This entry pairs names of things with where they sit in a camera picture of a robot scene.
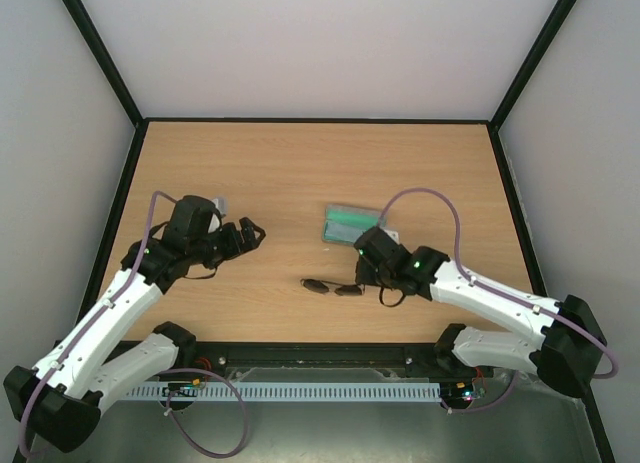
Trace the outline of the dark round sunglasses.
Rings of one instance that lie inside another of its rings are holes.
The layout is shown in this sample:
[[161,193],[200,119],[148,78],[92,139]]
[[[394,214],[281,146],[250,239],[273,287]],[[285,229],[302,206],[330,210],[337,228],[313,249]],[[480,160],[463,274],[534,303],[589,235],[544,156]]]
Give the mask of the dark round sunglasses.
[[364,287],[357,284],[341,284],[327,280],[303,278],[301,286],[315,294],[335,294],[341,297],[359,297],[364,295]]

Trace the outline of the blue cleaning cloth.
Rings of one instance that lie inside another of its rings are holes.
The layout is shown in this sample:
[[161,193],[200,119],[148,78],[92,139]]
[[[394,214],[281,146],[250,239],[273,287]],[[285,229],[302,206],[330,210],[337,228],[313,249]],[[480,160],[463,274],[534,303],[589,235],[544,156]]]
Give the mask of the blue cleaning cloth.
[[353,245],[366,231],[367,228],[328,221],[325,223],[322,239],[328,243]]

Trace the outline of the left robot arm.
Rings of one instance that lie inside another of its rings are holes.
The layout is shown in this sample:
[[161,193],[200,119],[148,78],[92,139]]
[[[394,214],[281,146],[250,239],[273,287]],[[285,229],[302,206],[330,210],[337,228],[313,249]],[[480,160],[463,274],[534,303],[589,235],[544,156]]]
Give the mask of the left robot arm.
[[190,269],[215,275],[219,266],[257,249],[265,231],[243,217],[225,221],[226,201],[187,195],[174,201],[160,224],[149,213],[103,295],[70,333],[30,368],[16,366],[3,381],[19,423],[19,449],[31,457],[26,436],[39,435],[68,453],[93,433],[106,411],[145,380],[165,374],[213,377],[197,364],[196,338],[165,322],[139,344],[111,354],[132,325]]

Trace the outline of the grey glasses case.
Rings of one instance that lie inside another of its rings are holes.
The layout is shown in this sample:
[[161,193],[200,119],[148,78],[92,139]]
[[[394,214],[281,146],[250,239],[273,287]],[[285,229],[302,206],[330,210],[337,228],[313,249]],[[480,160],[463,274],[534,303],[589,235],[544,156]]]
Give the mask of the grey glasses case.
[[328,204],[321,239],[326,243],[352,246],[362,234],[377,225],[396,243],[400,242],[399,233],[387,226],[387,217],[382,216],[381,210]]

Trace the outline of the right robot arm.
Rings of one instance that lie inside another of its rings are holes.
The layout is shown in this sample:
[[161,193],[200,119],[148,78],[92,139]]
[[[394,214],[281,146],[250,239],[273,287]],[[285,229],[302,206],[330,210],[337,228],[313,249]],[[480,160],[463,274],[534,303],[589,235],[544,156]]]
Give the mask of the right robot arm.
[[354,247],[381,289],[454,305],[500,326],[483,332],[450,325],[436,350],[443,372],[499,367],[535,374],[565,396],[589,392],[606,339],[583,299],[569,295],[557,301],[501,285],[433,248],[409,251],[379,227],[367,230]]

